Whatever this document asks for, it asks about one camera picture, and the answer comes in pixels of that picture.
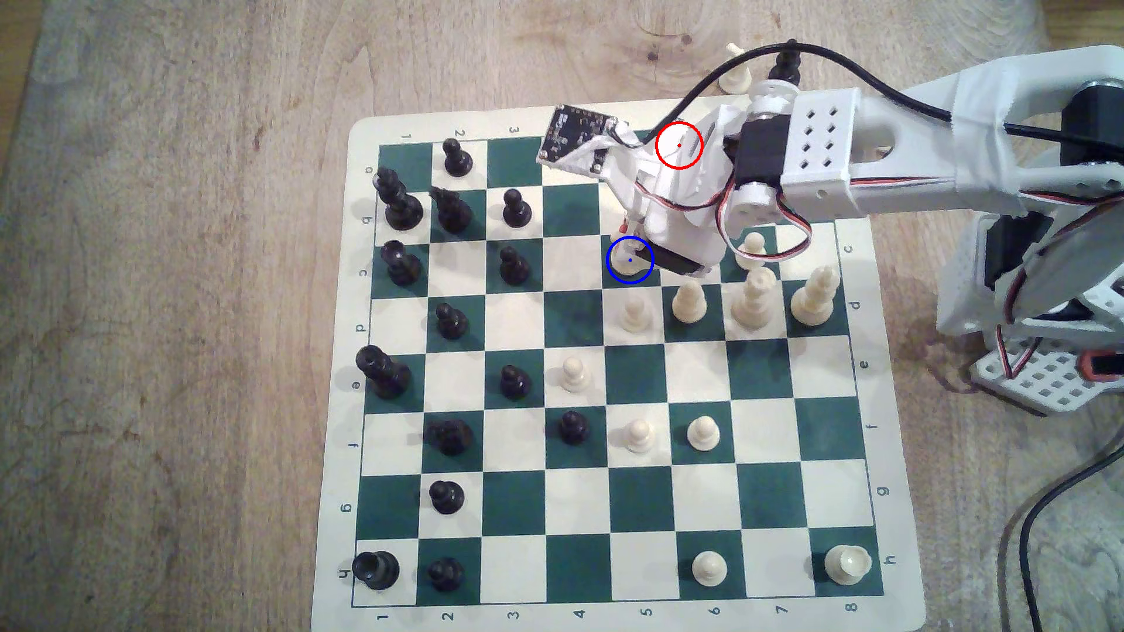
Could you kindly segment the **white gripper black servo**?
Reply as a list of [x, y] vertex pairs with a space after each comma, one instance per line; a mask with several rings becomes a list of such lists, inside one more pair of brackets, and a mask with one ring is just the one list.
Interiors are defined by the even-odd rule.
[[738, 136], [745, 112], [718, 107], [701, 121], [676, 123], [640, 148], [611, 148], [611, 192], [624, 210], [616, 231], [638, 267], [703, 278], [717, 267], [727, 246], [715, 226], [717, 204], [733, 171], [724, 151]]

